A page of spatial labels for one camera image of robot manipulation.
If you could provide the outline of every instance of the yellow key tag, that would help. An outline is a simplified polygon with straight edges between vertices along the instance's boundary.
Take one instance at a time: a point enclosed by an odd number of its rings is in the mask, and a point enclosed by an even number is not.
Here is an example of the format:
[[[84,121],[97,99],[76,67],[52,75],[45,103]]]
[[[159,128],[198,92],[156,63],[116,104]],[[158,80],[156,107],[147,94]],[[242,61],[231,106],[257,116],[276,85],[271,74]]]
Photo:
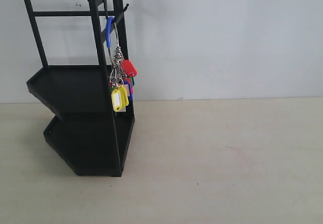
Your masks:
[[[112,106],[114,111],[120,111],[123,108],[122,105],[122,92],[120,89],[114,89],[111,93]]]
[[[128,106],[129,105],[129,100],[128,100],[128,94],[127,94],[127,90],[124,86],[121,86],[120,87],[121,91],[123,92],[123,98],[124,98],[124,102],[125,102],[125,105],[124,106]]]

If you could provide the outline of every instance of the lower shelf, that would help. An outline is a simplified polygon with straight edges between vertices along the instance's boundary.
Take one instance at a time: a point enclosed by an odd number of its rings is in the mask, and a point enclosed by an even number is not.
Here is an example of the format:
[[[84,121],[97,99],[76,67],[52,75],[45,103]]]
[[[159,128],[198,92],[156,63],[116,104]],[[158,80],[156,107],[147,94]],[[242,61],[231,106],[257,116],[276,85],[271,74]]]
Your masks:
[[[124,168],[134,116],[117,114],[118,149],[121,171]],[[62,122],[57,116],[44,131],[46,142],[61,156],[75,174],[121,176],[114,153],[113,137],[107,132],[108,121]]]

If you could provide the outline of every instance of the horizontal bar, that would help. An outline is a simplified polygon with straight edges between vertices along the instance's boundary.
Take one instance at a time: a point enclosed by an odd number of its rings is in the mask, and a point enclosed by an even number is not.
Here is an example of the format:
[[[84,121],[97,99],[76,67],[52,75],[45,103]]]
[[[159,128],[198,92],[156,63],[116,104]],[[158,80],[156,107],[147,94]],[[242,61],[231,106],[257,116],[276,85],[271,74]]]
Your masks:
[[[118,23],[120,22],[120,20],[124,17],[124,13],[121,13],[118,17],[117,17],[117,20],[115,21],[115,24],[118,25]],[[105,42],[106,40],[106,28],[101,32],[101,40],[102,42]]]
[[[54,16],[91,16],[91,11],[34,11],[35,17],[54,17]],[[114,11],[108,11],[109,16],[115,16]],[[105,11],[99,11],[100,16],[105,16]]]

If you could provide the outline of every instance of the blue carabiner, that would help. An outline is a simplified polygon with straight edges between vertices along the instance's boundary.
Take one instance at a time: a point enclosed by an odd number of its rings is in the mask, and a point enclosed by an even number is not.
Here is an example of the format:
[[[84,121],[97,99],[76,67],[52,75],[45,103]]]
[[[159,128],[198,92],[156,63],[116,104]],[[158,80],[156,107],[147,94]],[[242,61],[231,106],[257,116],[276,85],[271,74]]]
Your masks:
[[[112,21],[113,20],[114,20],[114,17],[113,16],[110,16],[106,20],[106,27],[105,27],[106,47],[111,47],[111,37],[110,37],[110,33],[111,33],[111,25],[112,25]]]

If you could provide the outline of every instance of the black metal rack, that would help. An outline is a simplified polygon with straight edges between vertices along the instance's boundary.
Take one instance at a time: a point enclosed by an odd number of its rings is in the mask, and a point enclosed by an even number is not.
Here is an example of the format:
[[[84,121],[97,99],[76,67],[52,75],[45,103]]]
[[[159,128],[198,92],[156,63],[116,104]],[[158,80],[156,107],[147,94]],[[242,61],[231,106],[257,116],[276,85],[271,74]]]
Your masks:
[[[115,16],[119,44],[128,59],[123,0],[113,0],[108,11],[106,0],[88,0],[90,11],[34,11],[31,0],[24,0],[39,51],[42,68],[27,81],[28,90],[55,117],[44,131],[46,142],[77,175],[119,177],[124,169],[133,124],[133,102],[125,112],[113,111],[104,46],[105,30],[100,16]],[[104,11],[98,6],[104,4]],[[98,65],[48,65],[36,17],[91,16]]]

